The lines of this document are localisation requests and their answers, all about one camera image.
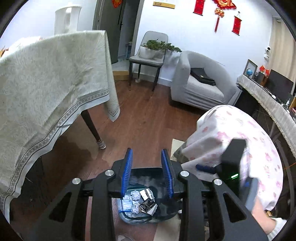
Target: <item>beige curtain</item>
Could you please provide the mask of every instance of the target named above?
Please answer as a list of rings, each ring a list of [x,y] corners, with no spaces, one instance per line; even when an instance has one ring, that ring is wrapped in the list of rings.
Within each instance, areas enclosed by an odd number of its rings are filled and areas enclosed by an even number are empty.
[[[296,42],[283,20],[272,18],[269,46],[271,47],[267,69],[273,69],[294,82],[296,81]]]

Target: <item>black screen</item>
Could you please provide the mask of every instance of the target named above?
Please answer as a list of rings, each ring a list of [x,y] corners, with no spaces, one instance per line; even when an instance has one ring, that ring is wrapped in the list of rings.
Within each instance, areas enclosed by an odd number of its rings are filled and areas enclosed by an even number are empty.
[[[283,103],[286,103],[288,93],[291,92],[293,82],[281,75],[280,73],[271,70],[265,88],[279,98]]]

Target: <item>wall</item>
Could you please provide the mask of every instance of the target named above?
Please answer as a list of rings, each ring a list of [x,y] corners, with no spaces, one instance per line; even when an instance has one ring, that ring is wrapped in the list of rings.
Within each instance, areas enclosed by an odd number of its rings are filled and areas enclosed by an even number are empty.
[[[225,10],[217,33],[214,32],[217,5],[211,0],[205,1],[203,16],[200,16],[193,13],[195,2],[176,0],[176,8],[169,9],[153,6],[153,0],[145,0],[136,52],[144,34],[152,30],[166,33],[169,42],[182,50],[195,51],[220,62],[233,76],[234,82],[243,73],[248,59],[258,66],[265,63],[264,50],[269,44],[271,18],[278,16],[265,0],[233,0],[237,10]],[[232,32],[234,15],[238,11],[242,19],[240,36]],[[177,53],[166,55],[160,81],[172,80],[178,58]],[[155,76],[156,68],[142,66],[141,73]]]
[[[125,55],[126,44],[131,41],[133,31],[135,28],[135,22],[138,12],[140,0],[127,0],[124,8],[121,34],[119,40],[118,56]]]
[[[65,7],[69,0],[29,0],[16,13],[0,38],[0,48],[9,47],[22,37],[54,34],[55,11]],[[82,6],[77,30],[92,30],[96,0],[73,0]]]

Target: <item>door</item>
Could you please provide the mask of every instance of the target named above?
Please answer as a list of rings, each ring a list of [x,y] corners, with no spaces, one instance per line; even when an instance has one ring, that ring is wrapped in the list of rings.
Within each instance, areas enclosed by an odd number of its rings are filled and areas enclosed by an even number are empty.
[[[98,29],[107,31],[112,63],[118,61],[118,46],[125,4],[126,0],[123,0],[122,4],[115,8],[112,0],[103,0],[100,11]]]

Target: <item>green leaves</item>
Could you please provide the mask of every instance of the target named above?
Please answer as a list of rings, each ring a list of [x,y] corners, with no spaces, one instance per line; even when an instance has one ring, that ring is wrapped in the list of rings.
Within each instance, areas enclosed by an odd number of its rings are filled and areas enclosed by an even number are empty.
[[[146,43],[142,44],[142,46],[156,51],[169,50],[172,52],[182,52],[181,49],[175,47],[171,43],[165,43],[164,41],[158,42],[157,40],[148,40]]]

